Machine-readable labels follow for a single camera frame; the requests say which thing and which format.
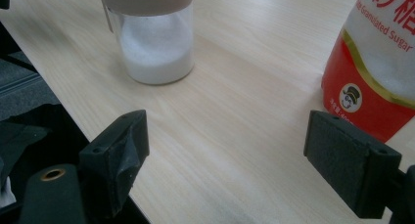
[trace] floor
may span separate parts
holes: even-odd
[[[30,64],[23,52],[9,56]],[[0,59],[0,121],[43,104],[58,103],[38,73]]]

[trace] logo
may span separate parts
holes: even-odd
[[[355,84],[347,84],[343,87],[339,95],[342,109],[346,112],[357,112],[362,105],[362,94]]]

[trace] table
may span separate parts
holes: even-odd
[[[388,223],[358,219],[302,154],[355,1],[194,0],[195,67],[163,86],[127,75],[100,0],[11,0],[0,21],[89,140],[147,111],[131,196],[153,223]]]

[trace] clear plastic container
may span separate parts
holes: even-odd
[[[192,0],[103,0],[129,75],[147,84],[186,76],[194,65]]]

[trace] brown lid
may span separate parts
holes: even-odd
[[[103,0],[110,10],[130,16],[159,16],[180,11],[192,0]]]

